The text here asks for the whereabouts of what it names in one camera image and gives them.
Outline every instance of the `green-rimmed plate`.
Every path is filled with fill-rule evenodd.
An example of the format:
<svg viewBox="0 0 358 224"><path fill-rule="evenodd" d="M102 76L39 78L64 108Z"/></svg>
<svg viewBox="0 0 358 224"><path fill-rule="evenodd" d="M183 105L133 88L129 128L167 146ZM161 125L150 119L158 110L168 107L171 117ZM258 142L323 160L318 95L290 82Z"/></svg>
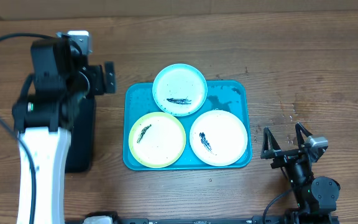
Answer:
<svg viewBox="0 0 358 224"><path fill-rule="evenodd" d="M129 133L129 149L144 166L163 168L173 164L185 149L186 133L174 116L153 112L139 118Z"/></svg>

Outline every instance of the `teal tray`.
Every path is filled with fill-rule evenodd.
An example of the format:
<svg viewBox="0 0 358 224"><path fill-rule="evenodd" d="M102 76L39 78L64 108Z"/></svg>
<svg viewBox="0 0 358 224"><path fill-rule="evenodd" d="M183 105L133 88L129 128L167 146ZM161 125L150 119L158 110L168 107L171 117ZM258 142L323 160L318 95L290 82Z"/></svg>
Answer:
<svg viewBox="0 0 358 224"><path fill-rule="evenodd" d="M124 145L122 158L125 165L132 170L195 170L195 169L227 169L246 166L252 158L251 135L249 129L246 90L241 83L234 80L207 81L208 95L204 105L189 116L177 117L186 131L186 147L181 157L172 165L164 168L149 168L138 163L129 150L128 136L131 127L143 115L161 111L155 104L152 94L153 83L137 83L128 88L125 97L124 112ZM248 134L247 150L235 163L216 167L200 159L191 150L189 132L193 122L201 114L210 110L224 110L236 115L244 124Z"/></svg>

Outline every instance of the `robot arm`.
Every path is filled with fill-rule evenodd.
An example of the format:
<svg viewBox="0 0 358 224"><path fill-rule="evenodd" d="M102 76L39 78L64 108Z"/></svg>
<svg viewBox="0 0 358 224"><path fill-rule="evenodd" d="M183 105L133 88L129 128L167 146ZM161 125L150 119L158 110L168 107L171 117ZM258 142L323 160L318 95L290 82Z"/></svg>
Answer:
<svg viewBox="0 0 358 224"><path fill-rule="evenodd" d="M106 62L106 83L100 65L88 65L91 37L87 31L58 33L31 46L34 74L29 75L12 108L14 129L34 161L36 188L24 148L17 223L29 223L32 191L36 192L34 223L64 223L63 194L67 154L74 120L83 99L115 92L112 62ZM28 95L31 83L35 94Z"/></svg>
<svg viewBox="0 0 358 224"><path fill-rule="evenodd" d="M264 129L261 159L273 159L272 169L283 168L285 177L291 183L298 208L288 209L280 219L282 224L339 223L331 212L336 210L336 200L341 186L329 177L315 178L311 165L326 152L328 140L324 136L312 135L301 123L295 125L298 149L282 151L269 128ZM266 208L262 217L265 224Z"/></svg>

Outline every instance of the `black marker stroke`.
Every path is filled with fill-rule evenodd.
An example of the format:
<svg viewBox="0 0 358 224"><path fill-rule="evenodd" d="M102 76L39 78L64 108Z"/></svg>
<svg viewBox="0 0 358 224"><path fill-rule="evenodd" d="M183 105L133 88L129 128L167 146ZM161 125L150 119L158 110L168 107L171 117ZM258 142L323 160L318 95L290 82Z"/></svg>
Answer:
<svg viewBox="0 0 358 224"><path fill-rule="evenodd" d="M150 125L148 125L148 126L146 126L146 127L144 127L144 128L142 129L142 132L140 132L140 135L139 135L139 137L137 138L137 141L136 141L137 144L140 143L140 141L142 140L144 134L146 133L146 131L147 131L151 126L152 126L152 125L150 124Z"/></svg>
<svg viewBox="0 0 358 224"><path fill-rule="evenodd" d="M176 103L179 105L189 105L191 104L191 100L187 99L174 99L174 98L167 98L167 101L170 103Z"/></svg>
<svg viewBox="0 0 358 224"><path fill-rule="evenodd" d="M200 133L200 139L201 139L201 143L203 143L204 147L206 148L206 150L212 154L214 154L212 152L212 147L211 145L209 144L209 142L206 140L205 138L205 134L204 133Z"/></svg>

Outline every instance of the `paper plate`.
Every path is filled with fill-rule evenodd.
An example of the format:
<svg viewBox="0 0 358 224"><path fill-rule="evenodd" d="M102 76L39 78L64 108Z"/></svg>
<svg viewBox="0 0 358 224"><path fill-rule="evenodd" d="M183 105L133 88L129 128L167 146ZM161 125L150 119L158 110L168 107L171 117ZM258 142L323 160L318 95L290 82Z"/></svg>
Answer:
<svg viewBox="0 0 358 224"><path fill-rule="evenodd" d="M153 112L139 118L129 133L129 149L144 166L162 168L173 164L185 149L185 129L174 116Z"/></svg>
<svg viewBox="0 0 358 224"><path fill-rule="evenodd" d="M174 116L186 116L201 108L206 99L206 81L197 68L182 63L164 68L153 82L158 107Z"/></svg>
<svg viewBox="0 0 358 224"><path fill-rule="evenodd" d="M190 129L190 146L196 156L211 166L228 166L247 149L247 131L239 118L223 110L199 116Z"/></svg>

